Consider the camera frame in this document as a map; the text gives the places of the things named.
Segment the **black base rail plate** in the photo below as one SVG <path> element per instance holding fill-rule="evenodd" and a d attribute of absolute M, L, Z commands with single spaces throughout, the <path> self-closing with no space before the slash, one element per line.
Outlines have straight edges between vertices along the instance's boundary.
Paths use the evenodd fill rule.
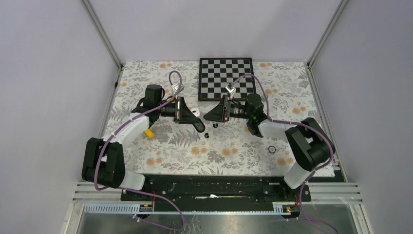
<path fill-rule="evenodd" d="M 121 201 L 166 204 L 160 198 L 151 198 L 147 193 L 161 195 L 181 207 L 251 207 L 252 204 L 287 203 L 298 200 L 310 202 L 308 186 L 303 191 L 290 189 L 281 176 L 224 176 L 224 175 L 145 175 L 144 194 L 124 192 Z"/>

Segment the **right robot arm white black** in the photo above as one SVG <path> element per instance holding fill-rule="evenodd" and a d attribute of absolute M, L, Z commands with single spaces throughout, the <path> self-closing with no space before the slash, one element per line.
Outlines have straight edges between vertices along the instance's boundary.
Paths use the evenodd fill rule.
<path fill-rule="evenodd" d="M 277 138 L 289 143 L 295 163 L 283 177 L 279 188 L 281 198 L 293 200 L 298 187 L 325 163 L 331 162 L 336 149 L 317 121 L 308 117 L 301 122 L 272 120 L 264 113 L 264 104 L 258 94 L 249 94 L 245 103 L 224 95 L 217 106 L 204 114 L 204 119 L 226 122 L 232 118 L 246 119 L 249 132 L 261 138 Z"/>

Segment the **white earbud charging case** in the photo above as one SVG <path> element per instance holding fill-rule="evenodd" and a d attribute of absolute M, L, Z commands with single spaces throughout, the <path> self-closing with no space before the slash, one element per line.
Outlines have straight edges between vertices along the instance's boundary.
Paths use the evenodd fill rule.
<path fill-rule="evenodd" d="M 200 110 L 198 108 L 192 108 L 191 113 L 196 117 L 200 116 Z"/>

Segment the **black white checkerboard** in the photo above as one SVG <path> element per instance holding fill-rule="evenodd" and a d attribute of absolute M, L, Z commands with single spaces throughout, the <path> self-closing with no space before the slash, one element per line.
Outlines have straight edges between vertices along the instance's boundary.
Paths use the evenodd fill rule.
<path fill-rule="evenodd" d="M 198 100 L 217 101 L 225 87 L 244 74 L 253 74 L 252 58 L 200 58 Z"/>

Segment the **black oval earbud case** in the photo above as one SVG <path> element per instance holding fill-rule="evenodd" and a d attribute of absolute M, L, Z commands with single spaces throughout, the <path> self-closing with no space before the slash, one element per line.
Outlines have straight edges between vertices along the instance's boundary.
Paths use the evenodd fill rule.
<path fill-rule="evenodd" d="M 202 122 L 196 122 L 192 124 L 195 130 L 199 133 L 203 133 L 206 129 L 205 125 Z"/>

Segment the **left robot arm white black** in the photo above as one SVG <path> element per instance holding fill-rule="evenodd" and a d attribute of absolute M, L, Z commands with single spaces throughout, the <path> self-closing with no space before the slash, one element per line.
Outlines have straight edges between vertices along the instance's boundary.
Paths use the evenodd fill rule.
<path fill-rule="evenodd" d="M 127 121 L 107 138 L 90 138 L 86 143 L 81 177 L 110 188 L 132 189 L 139 200 L 151 194 L 145 176 L 126 170 L 124 150 L 159 117 L 171 117 L 177 124 L 191 124 L 199 133 L 205 125 L 186 105 L 183 97 L 163 99 L 164 88 L 150 84 Z"/>

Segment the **floral patterned table mat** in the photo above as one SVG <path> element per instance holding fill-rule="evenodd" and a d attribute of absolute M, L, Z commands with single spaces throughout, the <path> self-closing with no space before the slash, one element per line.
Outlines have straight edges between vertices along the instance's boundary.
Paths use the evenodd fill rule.
<path fill-rule="evenodd" d="M 198 61 L 128 61 L 123 69 L 103 133 L 109 137 L 145 95 L 150 84 L 160 85 L 165 97 L 182 81 L 180 93 L 190 109 L 197 109 L 205 131 L 192 124 L 178 124 L 160 117 L 151 127 L 153 136 L 140 133 L 125 149 L 126 168 L 139 174 L 284 176 L 295 157 L 285 131 L 293 122 L 320 115 L 303 62 L 252 63 L 256 93 L 262 97 L 263 112 L 282 120 L 274 137 L 250 133 L 245 118 L 207 117 L 217 101 L 199 100 Z"/>

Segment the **yellow block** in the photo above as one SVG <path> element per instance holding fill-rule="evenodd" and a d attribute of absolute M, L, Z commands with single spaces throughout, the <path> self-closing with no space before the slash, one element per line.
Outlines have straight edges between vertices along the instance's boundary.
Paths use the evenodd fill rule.
<path fill-rule="evenodd" d="M 146 129 L 145 134 L 148 138 L 154 138 L 154 133 L 150 129 Z"/>

